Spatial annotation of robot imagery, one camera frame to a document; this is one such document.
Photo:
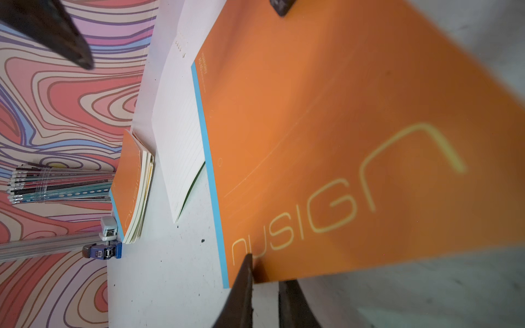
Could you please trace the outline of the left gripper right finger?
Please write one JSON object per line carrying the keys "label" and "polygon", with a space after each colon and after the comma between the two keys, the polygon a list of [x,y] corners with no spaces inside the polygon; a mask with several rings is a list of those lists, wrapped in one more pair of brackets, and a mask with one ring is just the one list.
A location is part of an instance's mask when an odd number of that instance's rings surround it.
{"label": "left gripper right finger", "polygon": [[317,327],[317,321],[297,280],[279,282],[279,327]]}

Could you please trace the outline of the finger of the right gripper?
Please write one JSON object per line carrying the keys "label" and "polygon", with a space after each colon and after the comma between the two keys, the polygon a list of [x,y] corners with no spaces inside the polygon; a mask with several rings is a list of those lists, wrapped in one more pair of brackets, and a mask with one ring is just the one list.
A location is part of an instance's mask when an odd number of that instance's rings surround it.
{"label": "finger of the right gripper", "polygon": [[278,16],[286,16],[296,0],[269,0]]}
{"label": "finger of the right gripper", "polygon": [[1,22],[79,67],[94,69],[90,46],[61,1],[2,1]]}

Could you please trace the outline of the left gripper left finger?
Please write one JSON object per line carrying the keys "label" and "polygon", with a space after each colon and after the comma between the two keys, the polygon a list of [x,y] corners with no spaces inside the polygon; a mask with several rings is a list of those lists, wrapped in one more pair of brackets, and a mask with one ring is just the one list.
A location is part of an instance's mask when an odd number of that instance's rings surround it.
{"label": "left gripper left finger", "polygon": [[246,254],[226,303],[213,327],[253,327],[253,259]]}

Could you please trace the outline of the orange cover notebook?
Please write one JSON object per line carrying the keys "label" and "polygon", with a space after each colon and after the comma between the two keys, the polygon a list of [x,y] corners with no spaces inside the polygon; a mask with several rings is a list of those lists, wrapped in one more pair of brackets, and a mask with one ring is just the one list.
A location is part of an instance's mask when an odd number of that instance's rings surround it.
{"label": "orange cover notebook", "polygon": [[154,155],[126,130],[109,191],[113,216],[118,224],[118,239],[124,244],[135,243],[142,233],[153,171]]}

